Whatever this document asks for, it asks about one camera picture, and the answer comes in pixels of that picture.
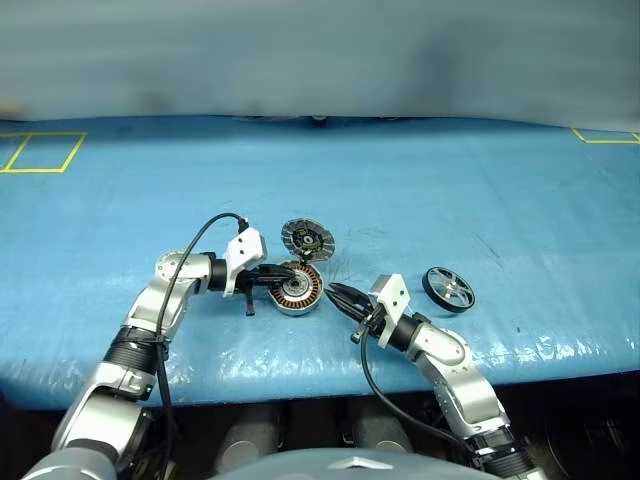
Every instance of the gray backdrop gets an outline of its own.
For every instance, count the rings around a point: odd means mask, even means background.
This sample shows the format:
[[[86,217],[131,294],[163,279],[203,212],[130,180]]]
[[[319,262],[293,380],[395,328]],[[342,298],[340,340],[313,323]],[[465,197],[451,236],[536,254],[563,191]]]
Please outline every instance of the gray backdrop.
[[[638,0],[0,0],[0,116],[638,130]]]

